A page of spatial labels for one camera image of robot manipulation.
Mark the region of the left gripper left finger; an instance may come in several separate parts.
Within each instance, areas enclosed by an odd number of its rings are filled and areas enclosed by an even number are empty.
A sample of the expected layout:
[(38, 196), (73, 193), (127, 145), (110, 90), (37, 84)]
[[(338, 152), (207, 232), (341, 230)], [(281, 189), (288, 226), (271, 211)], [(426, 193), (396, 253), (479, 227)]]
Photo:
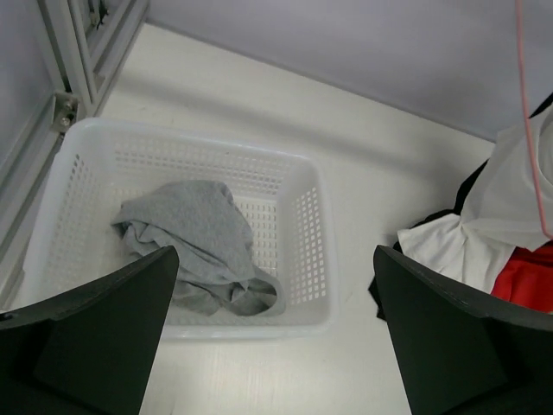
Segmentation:
[(172, 246), (1, 315), (3, 414), (137, 414), (175, 286)]

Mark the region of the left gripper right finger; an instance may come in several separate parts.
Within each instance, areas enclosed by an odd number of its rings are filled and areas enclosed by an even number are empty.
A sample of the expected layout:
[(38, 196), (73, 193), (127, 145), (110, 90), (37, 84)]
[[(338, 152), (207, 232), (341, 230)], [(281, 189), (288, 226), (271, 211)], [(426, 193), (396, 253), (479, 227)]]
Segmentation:
[(444, 277), (388, 246), (380, 308), (414, 414), (550, 414), (552, 317)]

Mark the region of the grey tank top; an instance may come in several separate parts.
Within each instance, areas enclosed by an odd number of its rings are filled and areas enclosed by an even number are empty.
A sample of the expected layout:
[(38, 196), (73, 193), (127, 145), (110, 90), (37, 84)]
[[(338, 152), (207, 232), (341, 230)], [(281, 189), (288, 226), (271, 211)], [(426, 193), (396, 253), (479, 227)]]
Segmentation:
[(253, 263), (253, 231), (223, 182), (172, 182), (124, 201), (111, 222), (128, 252), (172, 246), (179, 267), (172, 304), (212, 316), (280, 316), (283, 287)]

